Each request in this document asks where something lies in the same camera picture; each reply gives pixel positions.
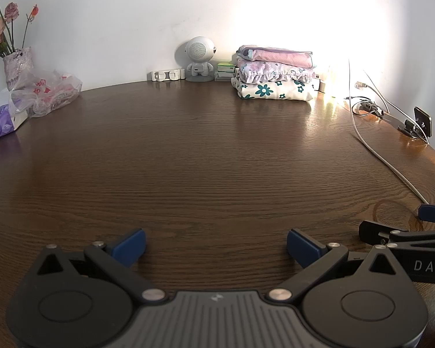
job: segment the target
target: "phone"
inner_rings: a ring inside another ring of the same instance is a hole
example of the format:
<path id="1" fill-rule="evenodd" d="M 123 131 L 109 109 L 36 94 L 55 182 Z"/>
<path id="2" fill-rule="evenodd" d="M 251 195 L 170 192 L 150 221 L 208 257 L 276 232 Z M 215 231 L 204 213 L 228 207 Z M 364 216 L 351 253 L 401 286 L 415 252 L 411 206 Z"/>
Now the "phone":
<path id="1" fill-rule="evenodd" d="M 432 137 L 432 118 L 430 115 L 416 106 L 414 107 L 414 116 L 416 123 L 420 125 L 427 137 Z"/>

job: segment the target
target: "floral fabric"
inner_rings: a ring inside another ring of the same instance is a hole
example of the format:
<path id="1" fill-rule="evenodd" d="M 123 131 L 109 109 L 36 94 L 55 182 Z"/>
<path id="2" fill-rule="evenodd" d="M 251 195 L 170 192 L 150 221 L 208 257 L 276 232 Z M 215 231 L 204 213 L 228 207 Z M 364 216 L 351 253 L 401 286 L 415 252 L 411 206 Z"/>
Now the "floral fabric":
<path id="1" fill-rule="evenodd" d="M 297 99 L 298 101 L 311 101 L 317 95 L 312 82 L 277 81 L 262 82 L 260 84 L 247 84 L 239 77 L 231 79 L 232 86 L 237 89 L 238 96 L 242 99 Z"/>
<path id="2" fill-rule="evenodd" d="M 310 83 L 316 74 L 311 68 L 294 67 L 272 61 L 247 61 L 237 57 L 238 76 L 245 83 L 296 80 Z"/>

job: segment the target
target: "white fabric with blue flowers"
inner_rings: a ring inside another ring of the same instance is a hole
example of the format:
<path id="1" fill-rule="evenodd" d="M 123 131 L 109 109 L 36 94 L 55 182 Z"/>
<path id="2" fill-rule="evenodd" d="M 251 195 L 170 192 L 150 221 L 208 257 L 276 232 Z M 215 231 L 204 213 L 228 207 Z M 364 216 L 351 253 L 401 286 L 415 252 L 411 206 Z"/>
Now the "white fabric with blue flowers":
<path id="1" fill-rule="evenodd" d="M 238 77 L 231 79 L 232 86 L 237 89 L 242 99 L 297 99 L 298 101 L 311 101 L 316 95 L 314 84 L 300 81 L 268 81 L 260 84 L 247 84 Z"/>

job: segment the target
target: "white robot figure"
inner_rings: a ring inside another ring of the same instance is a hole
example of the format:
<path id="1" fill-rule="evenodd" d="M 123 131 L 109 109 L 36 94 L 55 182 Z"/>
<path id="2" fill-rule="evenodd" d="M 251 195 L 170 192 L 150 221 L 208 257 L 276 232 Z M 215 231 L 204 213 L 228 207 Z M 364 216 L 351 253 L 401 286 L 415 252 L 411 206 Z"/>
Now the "white robot figure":
<path id="1" fill-rule="evenodd" d="M 213 73 L 213 66 L 209 64 L 216 53 L 216 47 L 211 39 L 206 37 L 195 37 L 188 41 L 186 45 L 186 53 L 193 61 L 189 64 L 187 71 L 191 72 L 192 77 L 188 77 L 188 81 L 211 81 L 214 77 L 210 74 Z"/>

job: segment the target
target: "white plastic clip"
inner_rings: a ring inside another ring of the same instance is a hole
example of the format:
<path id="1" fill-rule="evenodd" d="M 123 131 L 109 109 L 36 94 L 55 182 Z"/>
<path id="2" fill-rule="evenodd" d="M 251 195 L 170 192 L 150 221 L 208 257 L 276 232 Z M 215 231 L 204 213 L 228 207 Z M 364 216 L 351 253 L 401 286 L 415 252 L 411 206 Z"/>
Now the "white plastic clip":
<path id="1" fill-rule="evenodd" d="M 152 71 L 152 81 L 176 81 L 186 77 L 185 69 L 154 70 Z"/>

